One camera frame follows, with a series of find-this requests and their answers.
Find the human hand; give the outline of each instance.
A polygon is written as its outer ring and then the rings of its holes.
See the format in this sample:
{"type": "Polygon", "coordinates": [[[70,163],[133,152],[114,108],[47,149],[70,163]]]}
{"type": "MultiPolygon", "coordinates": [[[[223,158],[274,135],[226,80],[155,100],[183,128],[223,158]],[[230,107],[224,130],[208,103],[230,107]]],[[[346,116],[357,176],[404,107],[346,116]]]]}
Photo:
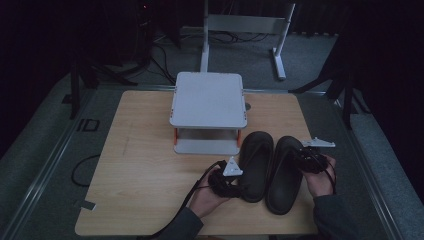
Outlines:
{"type": "Polygon", "coordinates": [[[189,208],[199,218],[203,218],[212,213],[219,205],[230,200],[230,198],[222,198],[216,195],[209,187],[208,178],[209,175],[216,168],[210,170],[203,180],[200,182],[198,189],[193,195],[189,208]]]}
{"type": "MultiPolygon", "coordinates": [[[[333,167],[336,166],[336,159],[324,155],[327,158],[327,161],[331,164],[328,164],[327,172],[330,174],[333,181],[336,181],[336,175],[334,173],[333,167]]],[[[303,176],[305,176],[306,182],[308,184],[309,192],[312,197],[316,198],[324,195],[332,195],[333,194],[333,186],[331,184],[328,175],[323,171],[318,174],[315,173],[307,173],[303,172],[303,176]]]]}

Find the black slide sandal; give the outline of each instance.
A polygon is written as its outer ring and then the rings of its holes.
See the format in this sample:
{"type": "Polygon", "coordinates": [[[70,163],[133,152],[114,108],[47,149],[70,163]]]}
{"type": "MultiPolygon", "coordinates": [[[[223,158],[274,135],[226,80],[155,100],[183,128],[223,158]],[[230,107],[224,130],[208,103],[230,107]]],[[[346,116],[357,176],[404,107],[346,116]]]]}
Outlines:
{"type": "Polygon", "coordinates": [[[243,188],[241,198],[246,202],[259,202],[264,197],[273,149],[274,140],[266,132],[252,132],[244,139],[239,157],[243,175],[238,184],[243,188]]]}
{"type": "Polygon", "coordinates": [[[302,143],[291,136],[284,136],[277,142],[273,172],[265,196],[266,206],[274,214],[287,214],[296,200],[303,175],[294,161],[295,155],[302,148],[302,143]]]}

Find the white platform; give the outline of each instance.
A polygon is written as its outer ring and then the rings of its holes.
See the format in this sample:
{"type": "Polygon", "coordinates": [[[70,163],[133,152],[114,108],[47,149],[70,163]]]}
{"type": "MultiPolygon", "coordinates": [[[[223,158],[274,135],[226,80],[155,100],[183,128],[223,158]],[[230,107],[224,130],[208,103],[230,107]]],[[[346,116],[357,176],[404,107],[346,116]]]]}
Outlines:
{"type": "Polygon", "coordinates": [[[247,126],[241,76],[179,73],[169,121],[177,153],[238,154],[238,133],[247,126]]]}

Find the white stand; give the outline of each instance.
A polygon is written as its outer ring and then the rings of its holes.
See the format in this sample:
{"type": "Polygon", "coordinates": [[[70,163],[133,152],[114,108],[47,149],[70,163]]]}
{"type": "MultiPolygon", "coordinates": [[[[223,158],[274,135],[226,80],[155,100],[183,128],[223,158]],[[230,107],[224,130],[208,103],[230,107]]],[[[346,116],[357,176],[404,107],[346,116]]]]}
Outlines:
{"type": "Polygon", "coordinates": [[[179,73],[169,121],[177,153],[238,154],[247,125],[241,76],[179,73]]]}
{"type": "Polygon", "coordinates": [[[281,51],[286,40],[287,31],[293,15],[295,4],[290,4],[285,18],[236,16],[236,15],[215,15],[209,14],[209,2],[205,0],[205,11],[203,21],[203,51],[200,63],[200,72],[208,71],[209,59],[209,31],[228,31],[228,32],[251,32],[280,35],[277,47],[273,48],[273,58],[277,68],[278,78],[286,79],[281,51]]]}

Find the cable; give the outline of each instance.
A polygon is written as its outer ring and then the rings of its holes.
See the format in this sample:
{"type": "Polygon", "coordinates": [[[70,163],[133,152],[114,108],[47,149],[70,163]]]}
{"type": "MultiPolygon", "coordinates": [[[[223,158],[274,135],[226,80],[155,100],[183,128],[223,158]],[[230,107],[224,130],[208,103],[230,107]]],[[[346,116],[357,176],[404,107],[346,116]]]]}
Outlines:
{"type": "Polygon", "coordinates": [[[150,57],[150,60],[153,61],[154,64],[156,64],[156,66],[159,67],[159,69],[162,71],[162,73],[165,75],[165,77],[169,80],[169,82],[171,82],[172,85],[175,85],[176,83],[176,78],[173,77],[169,71],[168,71],[168,63],[167,63],[167,59],[166,59],[166,51],[165,49],[163,49],[161,46],[157,45],[157,44],[153,44],[154,47],[159,48],[160,50],[162,50],[162,53],[164,55],[164,61],[165,61],[165,68],[162,68],[162,66],[152,57],[150,57]]]}
{"type": "Polygon", "coordinates": [[[183,203],[181,204],[180,209],[178,209],[177,214],[175,214],[175,216],[172,218],[172,220],[164,228],[162,228],[161,230],[157,231],[156,233],[154,233],[154,234],[152,234],[150,236],[137,237],[137,240],[149,240],[149,239],[157,238],[169,226],[169,224],[171,224],[171,222],[173,222],[175,220],[175,218],[178,216],[178,214],[185,208],[185,206],[187,205],[188,201],[193,196],[194,192],[197,189],[199,189],[199,184],[205,178],[206,174],[208,174],[208,172],[210,172],[216,165],[220,164],[222,161],[218,161],[218,162],[212,164],[208,169],[206,169],[206,171],[203,173],[202,177],[200,177],[200,179],[196,181],[196,183],[191,188],[190,192],[185,197],[183,203]]]}
{"type": "Polygon", "coordinates": [[[333,165],[330,163],[330,161],[328,161],[328,164],[331,166],[331,168],[333,169],[333,173],[334,173],[334,180],[331,177],[330,173],[327,171],[327,169],[325,169],[325,174],[327,174],[328,178],[330,179],[331,182],[331,186],[333,187],[333,195],[336,195],[336,183],[337,183],[337,174],[336,174],[336,169],[333,167],[333,165]]]}
{"type": "Polygon", "coordinates": [[[235,33],[224,32],[224,31],[214,31],[214,32],[212,32],[211,35],[227,35],[227,36],[231,37],[231,40],[229,40],[229,41],[228,40],[227,41],[226,40],[222,40],[222,39],[219,39],[219,38],[216,38],[216,37],[211,37],[211,39],[213,39],[215,41],[218,41],[220,43],[228,43],[228,44],[245,43],[245,42],[260,42],[260,41],[263,41],[265,38],[267,38],[269,36],[269,34],[265,34],[264,35],[262,33],[258,33],[254,37],[252,37],[252,38],[244,39],[244,38],[239,37],[235,33]],[[264,35],[263,38],[255,40],[256,38],[258,38],[259,36],[262,36],[262,35],[264,35]]]}
{"type": "Polygon", "coordinates": [[[153,73],[153,74],[156,74],[156,75],[160,75],[160,76],[162,76],[162,77],[164,77],[164,78],[167,78],[165,75],[163,75],[163,74],[161,74],[161,73],[153,72],[153,71],[150,71],[149,69],[146,69],[146,71],[147,71],[147,72],[149,72],[149,73],[153,73]]]}
{"type": "Polygon", "coordinates": [[[86,161],[88,161],[88,160],[90,160],[90,159],[94,159],[94,158],[98,158],[98,157],[100,157],[100,154],[96,154],[96,155],[90,156],[90,157],[88,157],[88,158],[84,158],[83,160],[81,160],[81,161],[79,161],[79,162],[77,163],[77,165],[74,167],[74,169],[72,169],[71,180],[72,180],[72,182],[73,182],[75,185],[77,185],[77,186],[79,186],[79,187],[89,187],[89,186],[90,186],[90,184],[84,184],[84,183],[80,183],[80,182],[78,182],[78,181],[75,179],[75,173],[76,173],[76,171],[77,171],[78,167],[79,167],[81,164],[83,164],[84,162],[86,162],[86,161]]]}

